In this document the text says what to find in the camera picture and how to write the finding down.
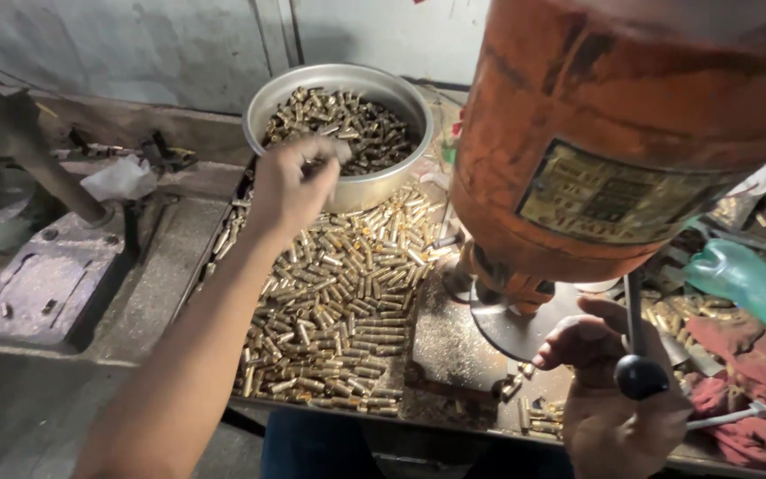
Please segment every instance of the hand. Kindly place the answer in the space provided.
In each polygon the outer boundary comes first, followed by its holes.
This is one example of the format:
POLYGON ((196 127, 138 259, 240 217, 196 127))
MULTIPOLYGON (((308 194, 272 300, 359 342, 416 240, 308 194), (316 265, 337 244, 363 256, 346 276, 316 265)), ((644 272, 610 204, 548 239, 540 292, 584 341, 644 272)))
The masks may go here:
POLYGON ((324 208, 339 179, 339 161, 350 155, 346 143, 324 136, 309 136, 262 155, 245 229, 287 246, 324 208), (324 165, 314 177, 303 178, 301 167, 314 158, 323 158, 324 165))
POLYGON ((533 359, 546 371, 561 364, 575 368, 563 410, 563 443, 576 477, 649 477, 684 440, 693 407, 672 375, 657 330, 645 323, 649 356, 667 371, 670 389, 640 402, 623 397, 614 367, 625 355, 625 308, 585 297, 578 305, 587 314, 560 321, 533 359))

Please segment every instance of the white wall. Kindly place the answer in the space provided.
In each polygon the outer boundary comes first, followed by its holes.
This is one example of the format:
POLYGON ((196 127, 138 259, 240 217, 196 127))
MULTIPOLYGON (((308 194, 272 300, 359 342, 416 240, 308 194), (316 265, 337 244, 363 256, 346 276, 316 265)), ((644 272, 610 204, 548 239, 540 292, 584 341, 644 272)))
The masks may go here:
POLYGON ((45 90, 229 113, 270 78, 246 0, 0 0, 0 69, 45 90))
POLYGON ((347 61, 469 85, 489 0, 294 0, 306 63, 347 61))

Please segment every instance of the aluminum pot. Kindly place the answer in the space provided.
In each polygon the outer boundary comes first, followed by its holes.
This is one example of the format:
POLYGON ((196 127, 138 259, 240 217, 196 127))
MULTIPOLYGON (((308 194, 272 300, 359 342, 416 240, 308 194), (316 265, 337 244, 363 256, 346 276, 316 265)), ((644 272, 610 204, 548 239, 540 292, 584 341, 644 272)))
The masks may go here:
POLYGON ((331 63, 296 67, 272 79, 263 86, 247 109, 244 136, 256 154, 265 152, 261 140, 265 137, 268 120, 285 103, 297 87, 324 87, 325 90, 345 90, 379 103, 409 127, 407 136, 419 147, 397 165, 368 175, 341 177, 335 197, 324 206, 328 213, 367 210, 386 201, 410 179, 410 169, 421 157, 433 137, 433 117, 424 98, 413 85, 385 71, 361 65, 331 63))

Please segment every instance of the blue jeans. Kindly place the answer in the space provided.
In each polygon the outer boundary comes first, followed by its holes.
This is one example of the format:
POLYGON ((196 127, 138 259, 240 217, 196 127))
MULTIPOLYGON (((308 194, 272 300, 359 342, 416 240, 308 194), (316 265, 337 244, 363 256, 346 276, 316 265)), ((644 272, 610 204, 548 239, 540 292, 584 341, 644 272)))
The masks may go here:
MULTIPOLYGON (((499 439, 464 479, 506 477, 511 471, 536 479, 574 476, 566 452, 559 448, 499 439)), ((262 479, 343 477, 384 479, 356 419, 294 409, 271 412, 262 449, 262 479)))

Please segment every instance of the red cloth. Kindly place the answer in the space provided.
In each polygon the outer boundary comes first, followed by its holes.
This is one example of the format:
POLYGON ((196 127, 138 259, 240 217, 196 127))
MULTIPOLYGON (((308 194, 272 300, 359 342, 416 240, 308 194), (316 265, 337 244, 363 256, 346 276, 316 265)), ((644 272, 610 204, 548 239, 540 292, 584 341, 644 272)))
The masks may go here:
MULTIPOLYGON (((688 320, 686 327, 705 349, 718 354, 731 366, 730 374, 707 377, 692 385, 693 402, 700 417, 730 412, 729 403, 734 407, 735 392, 741 389, 751 400, 766 404, 766 327, 761 322, 694 317, 688 320)), ((688 382, 694 383, 694 378, 689 377, 688 382)), ((729 462, 766 467, 766 419, 742 419, 706 431, 717 438, 729 462)))

